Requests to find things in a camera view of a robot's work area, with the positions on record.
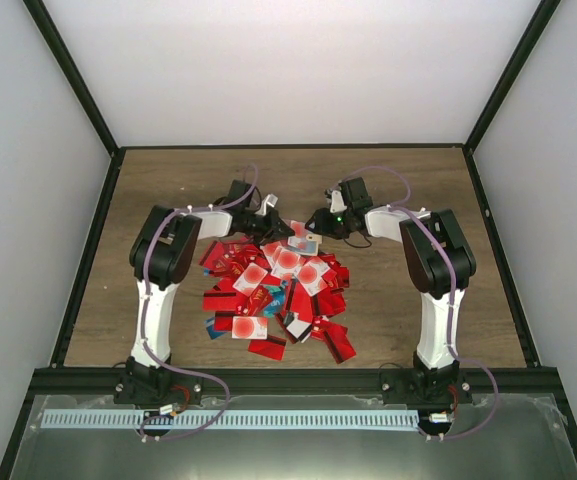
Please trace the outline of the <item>white pink gradient card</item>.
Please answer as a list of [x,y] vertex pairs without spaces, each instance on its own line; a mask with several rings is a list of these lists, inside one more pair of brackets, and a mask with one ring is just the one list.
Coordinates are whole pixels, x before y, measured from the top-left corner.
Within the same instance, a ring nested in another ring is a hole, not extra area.
[[234,281],[233,288],[242,295],[249,297],[262,283],[267,274],[266,269],[256,263],[250,263],[243,273]]

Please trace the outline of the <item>beige leather card holder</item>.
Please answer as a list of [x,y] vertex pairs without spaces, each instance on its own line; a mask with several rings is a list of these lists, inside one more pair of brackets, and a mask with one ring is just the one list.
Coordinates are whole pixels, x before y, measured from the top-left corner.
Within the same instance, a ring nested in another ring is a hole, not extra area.
[[291,220],[290,228],[294,234],[286,240],[289,250],[303,256],[316,256],[322,243],[322,236],[312,233],[305,228],[303,222]]

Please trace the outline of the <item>red card bottom right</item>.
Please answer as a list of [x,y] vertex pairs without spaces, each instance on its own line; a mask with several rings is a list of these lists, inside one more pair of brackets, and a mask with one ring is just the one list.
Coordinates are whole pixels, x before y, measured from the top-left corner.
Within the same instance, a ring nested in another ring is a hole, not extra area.
[[356,355],[356,351],[347,337],[347,329],[333,322],[315,323],[311,337],[323,342],[334,361],[341,364]]

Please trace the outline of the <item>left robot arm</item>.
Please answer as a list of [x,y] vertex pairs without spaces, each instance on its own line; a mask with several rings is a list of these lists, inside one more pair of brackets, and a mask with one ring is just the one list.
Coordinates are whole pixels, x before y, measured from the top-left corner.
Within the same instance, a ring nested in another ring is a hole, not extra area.
[[139,295],[135,341],[117,394],[119,402],[164,402],[172,392],[170,324],[177,289],[185,279],[197,242],[244,234],[260,246],[284,240],[294,230],[280,218],[270,194],[257,208],[250,206],[257,187],[231,183],[223,199],[203,207],[152,208],[130,255]]

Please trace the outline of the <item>red card bottom centre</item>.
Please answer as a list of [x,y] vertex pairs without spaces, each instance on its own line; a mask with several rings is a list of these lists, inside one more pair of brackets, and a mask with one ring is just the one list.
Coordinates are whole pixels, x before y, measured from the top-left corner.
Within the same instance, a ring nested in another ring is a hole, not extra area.
[[286,349],[286,340],[268,335],[265,339],[251,340],[248,351],[272,360],[281,361]]

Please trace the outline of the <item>white red circle card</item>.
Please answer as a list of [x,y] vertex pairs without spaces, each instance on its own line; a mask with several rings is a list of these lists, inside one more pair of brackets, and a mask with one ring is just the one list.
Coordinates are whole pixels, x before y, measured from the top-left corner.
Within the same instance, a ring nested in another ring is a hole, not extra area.
[[297,280],[305,292],[313,297],[329,287],[335,271],[319,257],[308,257],[297,273]]

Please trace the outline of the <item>black front frame rail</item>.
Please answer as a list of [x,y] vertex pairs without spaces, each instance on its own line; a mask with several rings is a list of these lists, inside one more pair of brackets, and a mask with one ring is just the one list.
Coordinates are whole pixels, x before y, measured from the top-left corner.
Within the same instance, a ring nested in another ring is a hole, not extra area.
[[[243,395],[355,395],[376,396],[386,403],[430,404],[449,399],[446,386],[422,393],[413,386],[410,369],[207,369],[224,381],[233,396]],[[501,393],[553,394],[563,396],[558,371],[552,367],[498,368],[493,376]],[[111,395],[125,404],[155,404],[181,397],[176,385],[190,392],[190,401],[222,397],[223,388],[194,375],[173,374],[165,391],[144,386],[119,368],[43,368],[31,379],[27,398],[35,395]]]

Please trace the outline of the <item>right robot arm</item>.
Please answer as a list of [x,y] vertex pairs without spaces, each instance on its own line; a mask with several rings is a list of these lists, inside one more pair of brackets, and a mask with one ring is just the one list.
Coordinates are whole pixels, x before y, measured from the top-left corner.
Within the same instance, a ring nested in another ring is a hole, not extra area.
[[412,284],[421,295],[421,333],[413,354],[411,390],[433,403],[454,389],[460,360],[456,337],[459,308],[476,260],[450,209],[411,211],[391,203],[377,206],[362,178],[344,180],[326,192],[306,229],[335,240],[353,233],[401,243]]

